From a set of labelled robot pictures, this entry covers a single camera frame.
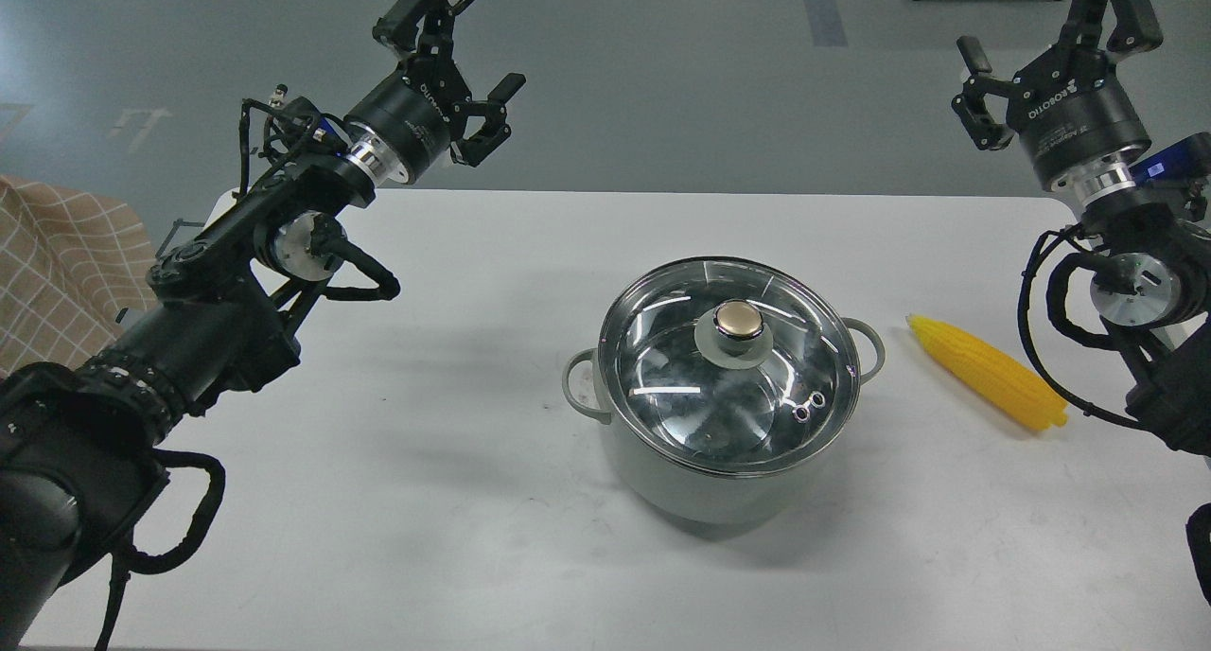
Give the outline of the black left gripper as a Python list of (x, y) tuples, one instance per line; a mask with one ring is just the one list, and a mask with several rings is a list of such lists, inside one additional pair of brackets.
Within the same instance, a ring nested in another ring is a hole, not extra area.
[(441, 161), (480, 167), (511, 137), (507, 103), (526, 85), (526, 75), (509, 73), (486, 99), (474, 100), (450, 61), (455, 18), (475, 1), (397, 0), (375, 21), (375, 42), (398, 61), (411, 59), (344, 117), (356, 142), (375, 156), (371, 171), (377, 185), (412, 185)]

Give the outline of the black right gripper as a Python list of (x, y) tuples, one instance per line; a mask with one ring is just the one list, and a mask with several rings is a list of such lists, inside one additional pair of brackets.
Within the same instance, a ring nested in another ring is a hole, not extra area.
[[(1150, 149), (1117, 63), (1163, 44), (1150, 0), (1072, 0), (1057, 47), (1011, 80), (995, 77), (976, 36), (957, 38), (966, 77), (951, 108), (978, 150), (1004, 150), (1017, 133), (1041, 188), (1058, 191), (1077, 167), (1107, 156), (1132, 163)], [(988, 97), (1008, 102), (1004, 120), (993, 116)]]

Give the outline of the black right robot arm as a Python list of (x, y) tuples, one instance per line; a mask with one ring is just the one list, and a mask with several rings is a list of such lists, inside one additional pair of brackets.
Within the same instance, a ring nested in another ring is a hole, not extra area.
[[(1150, 137), (1117, 80), (1129, 56), (1155, 50), (1163, 28), (1150, 0), (1071, 0), (1058, 38), (1012, 77), (995, 77), (974, 36), (957, 39), (966, 80), (951, 105), (974, 146), (1020, 138), (1041, 188), (1069, 203), (1077, 224), (1037, 240), (1018, 293), (1018, 336), (1055, 385), (1028, 319), (1035, 275), (1048, 276), (1048, 322), (1087, 348), (1115, 352), (1133, 378), (1117, 414), (1057, 388), (1081, 413), (1150, 432), (1173, 451), (1210, 453), (1209, 134), (1150, 152)], [(1167, 330), (1203, 324), (1172, 341)]]

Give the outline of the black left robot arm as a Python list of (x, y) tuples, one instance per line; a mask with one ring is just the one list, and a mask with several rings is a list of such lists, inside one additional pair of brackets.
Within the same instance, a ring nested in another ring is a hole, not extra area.
[(511, 136), (510, 73), (476, 99), (454, 59), (476, 0), (397, 0), (373, 39), (397, 65), (345, 116), (279, 87), (239, 108), (234, 204), (147, 275), (156, 309), (69, 368), (35, 362), (2, 382), (2, 647), (15, 650), (64, 584), (110, 559), (109, 646), (133, 574), (199, 551), (226, 473), (163, 440), (218, 396), (256, 392), (300, 361), (320, 299), (389, 301), (398, 280), (338, 220), (385, 182), (411, 185), (443, 155), (476, 167)]

